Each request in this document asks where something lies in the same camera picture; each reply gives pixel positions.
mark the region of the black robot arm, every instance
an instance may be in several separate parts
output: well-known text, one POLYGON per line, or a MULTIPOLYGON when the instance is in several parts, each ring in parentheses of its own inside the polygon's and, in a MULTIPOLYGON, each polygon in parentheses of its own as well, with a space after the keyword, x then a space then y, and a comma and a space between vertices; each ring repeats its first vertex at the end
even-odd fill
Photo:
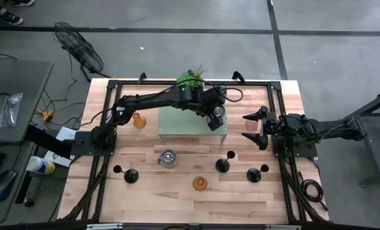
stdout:
POLYGON ((97 126, 91 132, 91 143, 100 147, 118 125, 127 124, 138 110, 172 106, 177 109, 194 111, 209 118, 209 128, 214 131, 223 125, 220 114, 214 114, 217 107, 225 103, 226 90, 220 86, 206 91, 197 86, 175 86, 168 91, 148 95, 123 96, 111 109, 111 118, 104 126, 97 126))
POLYGON ((276 119, 275 112, 268 112, 266 106, 254 113, 243 116, 253 121, 261 120, 261 131, 258 134, 242 133, 243 136, 255 142, 260 150, 268 145, 267 135, 293 137, 294 142, 313 141, 313 144, 323 139, 341 137, 347 140, 360 141, 366 133, 361 123, 354 119, 338 121, 317 121, 308 119, 304 114, 281 115, 276 119))

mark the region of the gray desk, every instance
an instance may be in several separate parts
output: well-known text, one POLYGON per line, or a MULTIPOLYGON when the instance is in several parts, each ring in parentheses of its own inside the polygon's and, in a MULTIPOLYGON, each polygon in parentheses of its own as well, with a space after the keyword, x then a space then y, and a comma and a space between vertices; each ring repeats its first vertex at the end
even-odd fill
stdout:
POLYGON ((0 147, 0 153, 4 154, 4 158, 0 165, 0 174, 5 170, 13 169, 17 172, 17 178, 12 187, 12 192, 10 196, 4 201, 0 202, 0 223, 4 222, 11 210, 11 206, 17 196, 18 189, 24 179, 25 168, 28 164, 29 158, 35 150, 35 144, 32 142, 24 142, 21 146, 21 151, 19 153, 19 145, 7 145, 0 147))
MULTIPOLYGON (((46 61, 0 60, 0 93, 23 93, 17 125, 0 127, 0 142, 18 143, 25 137, 44 92, 53 64, 46 61)), ((5 96, 0 96, 0 110, 5 96)))

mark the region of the green perforated board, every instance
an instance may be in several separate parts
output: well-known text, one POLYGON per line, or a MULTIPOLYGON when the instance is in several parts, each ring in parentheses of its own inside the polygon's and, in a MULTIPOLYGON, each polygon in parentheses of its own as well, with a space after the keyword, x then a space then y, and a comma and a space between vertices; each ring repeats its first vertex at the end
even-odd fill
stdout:
POLYGON ((159 135, 227 135, 227 118, 223 125, 211 131, 207 118, 198 116, 190 110, 162 107, 159 109, 159 135))

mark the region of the computer mouse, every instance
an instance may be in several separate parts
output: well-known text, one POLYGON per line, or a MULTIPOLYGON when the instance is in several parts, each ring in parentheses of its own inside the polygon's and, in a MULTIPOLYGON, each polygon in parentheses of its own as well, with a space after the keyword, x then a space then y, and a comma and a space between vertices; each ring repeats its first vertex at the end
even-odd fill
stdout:
POLYGON ((4 201, 10 195, 16 177, 17 173, 13 170, 6 170, 0 174, 0 201, 4 201))

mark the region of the wooden tabletop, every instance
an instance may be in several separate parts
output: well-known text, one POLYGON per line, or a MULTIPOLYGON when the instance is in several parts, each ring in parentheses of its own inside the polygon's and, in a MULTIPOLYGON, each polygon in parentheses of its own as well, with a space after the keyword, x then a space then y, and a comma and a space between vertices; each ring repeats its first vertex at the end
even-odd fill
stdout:
MULTIPOLYGON (((82 123, 103 108, 108 79, 93 79, 82 123)), ((287 113, 304 114, 298 83, 294 80, 281 82, 287 113)), ((167 86, 128 86, 122 95, 156 93, 167 86)), ((223 144, 219 137, 169 137, 162 142, 158 136, 158 109, 139 111, 147 120, 143 129, 133 127, 132 121, 118 127, 118 140, 110 159, 106 188, 102 205, 101 222, 158 222, 158 223, 215 223, 215 224, 286 224, 287 213, 281 185, 280 168, 273 155, 271 141, 267 150, 258 147, 241 135, 246 130, 243 115, 257 112, 261 105, 269 107, 265 87, 238 86, 244 92, 240 102, 226 102, 228 135, 223 144), (173 149, 178 154, 178 164, 167 169, 157 164, 162 150, 173 149), (216 171, 215 163, 225 158, 226 152, 235 151, 229 160, 227 173, 216 171), (262 173, 258 183, 247 180, 250 168, 267 164, 269 172, 262 173), (139 180, 128 184, 123 174, 115 174, 113 167, 137 169, 139 180), (207 189, 198 192, 193 188, 193 179, 204 176, 207 189)), ((228 97, 238 98, 239 93, 228 91, 228 97)), ((81 130, 89 131, 99 125, 100 116, 81 130)), ((65 191, 60 204, 58 218, 64 217, 77 204, 86 191, 92 157, 80 157, 70 166, 65 191)), ((305 179, 321 183, 317 168, 306 158, 297 159, 297 168, 305 179)), ((294 213, 298 217, 296 198, 294 213)), ((93 195, 90 215, 96 200, 93 195)), ((328 213, 319 203, 311 203, 319 214, 328 219, 328 213)))

